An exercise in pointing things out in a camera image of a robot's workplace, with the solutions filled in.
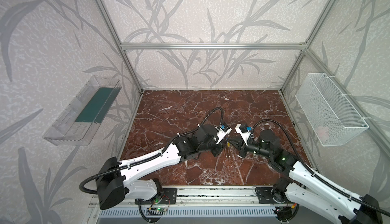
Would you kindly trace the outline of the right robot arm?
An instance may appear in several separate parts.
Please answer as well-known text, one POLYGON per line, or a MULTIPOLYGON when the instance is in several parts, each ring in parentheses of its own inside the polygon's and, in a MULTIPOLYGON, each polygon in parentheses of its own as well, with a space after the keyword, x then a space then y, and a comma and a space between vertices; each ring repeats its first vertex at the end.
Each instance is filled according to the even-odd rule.
POLYGON ((361 197, 314 171, 298 156, 283 150, 273 131, 262 131, 255 141, 252 127, 238 124, 235 130, 240 138, 229 142, 241 158, 248 153, 262 156, 273 170, 282 174, 271 192, 276 202, 289 201, 304 206, 334 224, 383 223, 383 211, 374 197, 361 197))

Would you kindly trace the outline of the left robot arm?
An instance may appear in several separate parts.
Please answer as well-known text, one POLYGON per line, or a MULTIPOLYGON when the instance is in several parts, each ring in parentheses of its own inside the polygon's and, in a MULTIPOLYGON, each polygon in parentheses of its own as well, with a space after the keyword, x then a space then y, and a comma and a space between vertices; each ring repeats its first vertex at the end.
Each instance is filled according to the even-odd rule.
POLYGON ((194 131, 178 134, 164 148, 137 158, 118 161, 108 159, 96 179, 101 210, 112 208, 125 199, 150 201, 163 195, 158 180, 142 177, 159 169, 198 158, 203 152, 215 157, 224 149, 224 138, 231 132, 226 124, 198 126, 194 131))

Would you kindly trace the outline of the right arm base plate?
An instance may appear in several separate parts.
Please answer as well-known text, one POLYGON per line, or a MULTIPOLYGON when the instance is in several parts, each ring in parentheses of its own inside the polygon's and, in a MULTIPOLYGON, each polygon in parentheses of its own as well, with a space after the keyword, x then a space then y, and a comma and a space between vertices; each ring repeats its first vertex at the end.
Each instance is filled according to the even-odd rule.
POLYGON ((257 186, 255 188, 255 194, 260 204, 293 204, 287 199, 285 192, 277 188, 257 186))

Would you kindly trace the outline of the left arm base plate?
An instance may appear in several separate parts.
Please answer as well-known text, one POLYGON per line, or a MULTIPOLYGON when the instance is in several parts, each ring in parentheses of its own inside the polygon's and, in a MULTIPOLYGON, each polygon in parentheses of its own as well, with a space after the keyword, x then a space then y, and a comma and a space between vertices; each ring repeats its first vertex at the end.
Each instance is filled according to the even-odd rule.
POLYGON ((175 187, 165 187, 162 192, 158 192, 152 199, 152 204, 175 204, 178 189, 175 187))

